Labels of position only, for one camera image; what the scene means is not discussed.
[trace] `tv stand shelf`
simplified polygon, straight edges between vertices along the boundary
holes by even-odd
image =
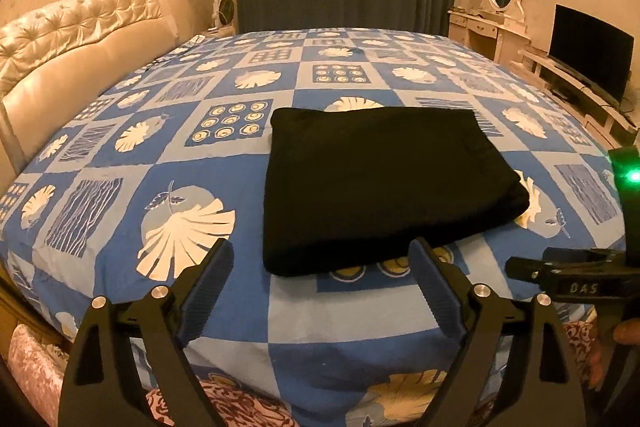
[[[519,54],[522,62],[511,62],[510,70],[561,105],[603,147],[617,148],[635,142],[638,126],[591,87],[559,68],[542,51],[528,48]]]

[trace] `white leather headboard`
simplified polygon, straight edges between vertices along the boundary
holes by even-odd
[[[0,195],[100,93],[192,36],[187,0],[62,0],[0,28]]]

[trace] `black tv screen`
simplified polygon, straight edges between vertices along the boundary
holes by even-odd
[[[583,75],[589,84],[595,84],[592,87],[599,86],[618,103],[625,93],[633,50],[634,38],[628,33],[556,5],[549,56]]]

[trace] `human hand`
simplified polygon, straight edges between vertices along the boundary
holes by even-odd
[[[604,369],[602,367],[602,344],[595,332],[595,340],[591,344],[589,353],[589,366],[591,367],[591,375],[589,378],[589,387],[596,387],[604,377]],[[625,346],[640,346],[640,319],[631,319],[616,326],[613,331],[613,339]]]

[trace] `screw head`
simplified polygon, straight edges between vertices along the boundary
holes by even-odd
[[[488,297],[491,295],[491,288],[489,286],[485,286],[484,284],[476,284],[474,286],[474,293],[478,297]]]
[[[169,288],[166,286],[156,286],[151,290],[151,296],[154,299],[162,299],[169,295]]]
[[[105,304],[107,304],[107,299],[102,295],[100,295],[99,297],[96,297],[94,300],[91,301],[91,307],[95,308],[96,310],[99,310]]]
[[[536,300],[542,304],[543,306],[549,306],[549,304],[551,304],[551,297],[549,297],[549,295],[545,295],[543,293],[539,294],[536,297]]]

